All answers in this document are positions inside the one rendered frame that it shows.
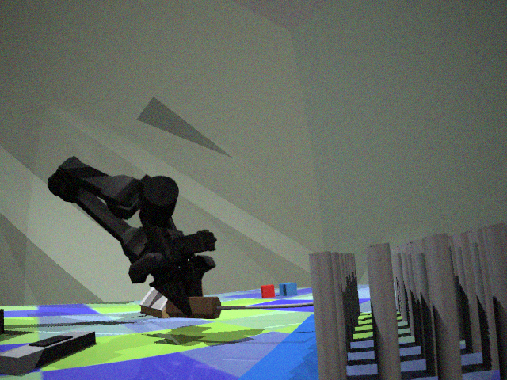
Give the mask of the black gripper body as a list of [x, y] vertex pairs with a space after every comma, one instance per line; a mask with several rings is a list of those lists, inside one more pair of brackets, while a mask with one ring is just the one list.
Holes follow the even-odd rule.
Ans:
[[129, 276], [132, 283], [145, 283], [148, 274], [154, 274], [154, 280], [159, 279], [167, 272], [174, 269], [184, 269], [182, 278], [190, 273], [192, 274], [199, 268], [206, 268], [210, 271], [215, 267], [214, 260], [210, 256], [195, 256], [193, 259], [191, 254], [182, 254], [184, 258], [175, 261], [170, 252], [169, 233], [173, 233], [175, 238], [179, 238], [178, 234], [184, 234], [178, 231], [176, 226], [164, 225], [154, 229], [147, 235], [146, 249], [151, 249], [152, 253], [142, 256], [134, 264], [130, 265]]

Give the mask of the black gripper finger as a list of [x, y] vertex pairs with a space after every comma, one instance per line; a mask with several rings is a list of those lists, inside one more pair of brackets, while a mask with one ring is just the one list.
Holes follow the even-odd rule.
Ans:
[[164, 295], [165, 298], [170, 300], [183, 314], [190, 315], [192, 309], [182, 284], [183, 272], [184, 269], [174, 269], [162, 275], [154, 282], [149, 283], [149, 286]]
[[182, 279], [182, 284], [185, 289], [185, 293], [187, 297], [196, 297], [202, 296], [202, 285], [201, 281], [203, 278], [203, 274], [207, 271], [206, 268], [199, 268], [192, 274], [190, 273], [185, 278]]

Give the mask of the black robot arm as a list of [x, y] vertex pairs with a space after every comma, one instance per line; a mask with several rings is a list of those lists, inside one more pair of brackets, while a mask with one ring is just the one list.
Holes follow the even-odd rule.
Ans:
[[[58, 166], [48, 178], [48, 188], [63, 201], [79, 205], [105, 228], [120, 242], [131, 264], [152, 253], [144, 245], [151, 231], [164, 225], [175, 226], [171, 216], [179, 188], [171, 177], [150, 177], [145, 174], [139, 180], [124, 174], [109, 176], [73, 156]], [[128, 225], [124, 219], [129, 220], [139, 209], [143, 226]], [[175, 238], [173, 233], [169, 233], [168, 238], [175, 261], [184, 258], [182, 254], [191, 254], [191, 260], [195, 253], [216, 250], [217, 238], [209, 230], [187, 236], [178, 235]]]

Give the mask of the red cube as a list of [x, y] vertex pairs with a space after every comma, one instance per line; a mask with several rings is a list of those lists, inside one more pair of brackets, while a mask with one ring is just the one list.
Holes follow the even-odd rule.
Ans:
[[275, 298], [275, 290], [273, 285], [261, 286], [262, 298]]

